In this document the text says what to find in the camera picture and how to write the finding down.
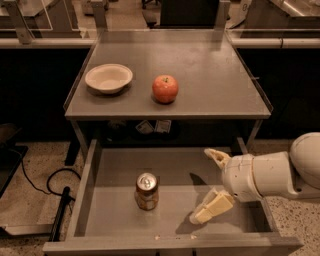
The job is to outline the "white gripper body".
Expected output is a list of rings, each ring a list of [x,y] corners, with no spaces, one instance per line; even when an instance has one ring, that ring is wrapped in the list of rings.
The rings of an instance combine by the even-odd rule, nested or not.
[[[251,154],[232,157],[222,171],[225,189],[240,202],[260,201],[260,195],[253,175]]]

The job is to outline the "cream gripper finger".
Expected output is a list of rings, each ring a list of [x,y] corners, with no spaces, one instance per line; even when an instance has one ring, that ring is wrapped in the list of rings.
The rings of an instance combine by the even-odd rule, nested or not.
[[[204,224],[233,208],[234,198],[224,189],[213,187],[189,217],[192,224]]]
[[[225,166],[231,159],[231,157],[227,153],[212,148],[205,149],[204,153],[207,157],[212,159],[221,170],[225,168]]]

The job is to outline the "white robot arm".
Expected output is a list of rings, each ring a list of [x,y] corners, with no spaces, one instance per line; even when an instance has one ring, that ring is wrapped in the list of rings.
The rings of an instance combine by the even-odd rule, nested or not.
[[[320,133],[298,137],[288,151],[231,157],[208,148],[204,153],[221,170],[223,187],[212,188],[189,217],[203,224],[239,202],[260,201],[268,196],[292,200],[320,197]]]

